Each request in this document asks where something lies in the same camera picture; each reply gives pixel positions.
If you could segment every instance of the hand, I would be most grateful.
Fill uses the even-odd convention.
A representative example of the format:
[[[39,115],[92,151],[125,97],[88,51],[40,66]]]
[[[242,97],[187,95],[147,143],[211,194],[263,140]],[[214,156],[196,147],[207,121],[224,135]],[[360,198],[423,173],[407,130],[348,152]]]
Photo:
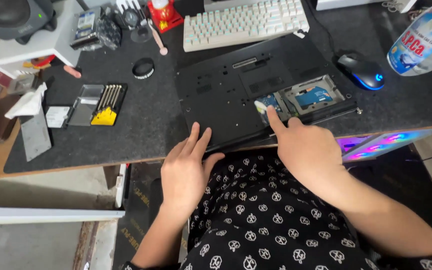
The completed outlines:
[[[199,124],[192,125],[189,138],[178,143],[167,155],[161,168],[163,204],[166,213],[172,213],[177,220],[186,222],[203,197],[209,174],[223,153],[209,156],[202,164],[203,155],[211,138],[211,128],[207,128],[201,139]]]
[[[341,149],[329,130],[303,125],[296,117],[290,118],[286,127],[272,106],[267,108],[267,114],[277,137],[278,156],[298,181],[312,181],[344,169]]]

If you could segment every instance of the wooden desk edge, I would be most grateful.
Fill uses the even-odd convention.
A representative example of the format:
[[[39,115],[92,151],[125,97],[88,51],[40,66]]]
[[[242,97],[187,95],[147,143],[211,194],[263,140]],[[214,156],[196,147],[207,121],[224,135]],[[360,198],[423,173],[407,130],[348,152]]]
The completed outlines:
[[[384,131],[384,132],[375,132],[375,133],[365,133],[365,134],[358,134],[358,135],[351,135],[351,136],[341,136],[341,137],[337,137],[336,139],[363,137],[363,136],[370,136],[370,135],[376,135],[376,134],[382,134],[382,133],[391,133],[391,132],[405,132],[405,131],[413,131],[413,130],[424,130],[424,129],[431,129],[431,128],[432,128],[432,126],[423,127],[423,128],[419,128],[419,129],[407,129],[407,130],[394,130],[394,131]],[[160,156],[160,157],[153,157],[153,158],[143,158],[143,159],[138,159],[138,160],[113,162],[113,163],[90,164],[90,165],[65,167],[65,168],[57,168],[57,169],[44,169],[44,170],[24,171],[24,172],[15,172],[15,173],[5,173],[3,171],[4,165],[6,164],[6,160],[8,159],[9,152],[11,151],[11,148],[13,147],[13,144],[15,143],[15,139],[16,139],[16,136],[18,135],[19,129],[20,129],[20,124],[19,124],[19,121],[17,121],[16,124],[14,125],[13,131],[11,132],[11,135],[9,136],[8,140],[6,142],[4,142],[3,144],[0,144],[0,155],[3,155],[3,158],[0,156],[0,178],[23,176],[23,175],[33,175],[33,174],[43,174],[43,173],[52,173],[52,172],[61,172],[61,171],[67,171],[67,170],[88,169],[88,168],[95,168],[95,167],[106,167],[106,166],[120,165],[120,164],[124,164],[124,163],[144,163],[144,162],[153,162],[153,161],[163,161],[165,159],[165,156]],[[270,147],[277,147],[277,146],[278,146],[278,144],[259,145],[259,146],[241,148],[238,151],[240,151],[240,150],[254,150],[254,149],[260,149],[260,148],[270,148]]]

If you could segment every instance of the gaming mouse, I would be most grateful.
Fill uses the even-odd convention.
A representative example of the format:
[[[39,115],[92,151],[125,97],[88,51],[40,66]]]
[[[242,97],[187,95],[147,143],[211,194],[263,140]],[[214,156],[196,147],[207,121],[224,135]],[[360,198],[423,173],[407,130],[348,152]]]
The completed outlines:
[[[379,90],[385,85],[383,70],[376,62],[364,60],[350,53],[341,56],[337,63],[368,90]]]

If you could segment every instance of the mechanical keyboard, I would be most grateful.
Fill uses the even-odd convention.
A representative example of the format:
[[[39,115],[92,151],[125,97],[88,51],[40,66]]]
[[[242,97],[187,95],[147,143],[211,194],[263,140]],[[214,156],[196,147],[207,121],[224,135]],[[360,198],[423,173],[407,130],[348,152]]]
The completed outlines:
[[[185,52],[268,40],[309,30],[300,0],[273,0],[184,18]]]

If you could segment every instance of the speaker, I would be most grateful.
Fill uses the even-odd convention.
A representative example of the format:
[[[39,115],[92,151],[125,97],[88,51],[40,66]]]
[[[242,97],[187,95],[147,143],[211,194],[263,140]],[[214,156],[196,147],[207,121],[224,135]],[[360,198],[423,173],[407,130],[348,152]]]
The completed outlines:
[[[51,0],[0,0],[0,39],[26,44],[39,29],[56,29]]]

